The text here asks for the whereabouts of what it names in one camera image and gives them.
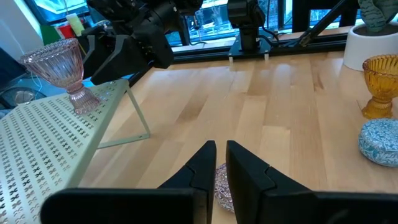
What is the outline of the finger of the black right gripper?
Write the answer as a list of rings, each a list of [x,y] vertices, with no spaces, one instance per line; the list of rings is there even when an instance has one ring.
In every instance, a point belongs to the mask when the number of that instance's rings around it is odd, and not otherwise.
[[[99,85],[126,75],[143,75],[152,67],[152,60],[130,35],[117,35],[113,50],[94,37],[90,40],[90,80]]]
[[[83,59],[83,66],[84,66],[84,78],[89,78],[92,76],[92,53],[94,47],[94,35],[87,35],[85,37],[85,47],[86,47],[86,55]]]

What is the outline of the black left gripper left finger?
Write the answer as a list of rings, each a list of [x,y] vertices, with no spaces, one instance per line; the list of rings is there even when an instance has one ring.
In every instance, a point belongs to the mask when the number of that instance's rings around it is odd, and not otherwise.
[[[42,223],[211,223],[216,143],[207,141],[156,189],[69,188],[40,209]]]

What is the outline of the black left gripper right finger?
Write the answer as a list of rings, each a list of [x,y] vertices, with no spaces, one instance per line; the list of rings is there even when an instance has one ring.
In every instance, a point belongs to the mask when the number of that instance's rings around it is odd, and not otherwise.
[[[236,141],[226,171],[238,223],[397,224],[396,194],[313,191]]]

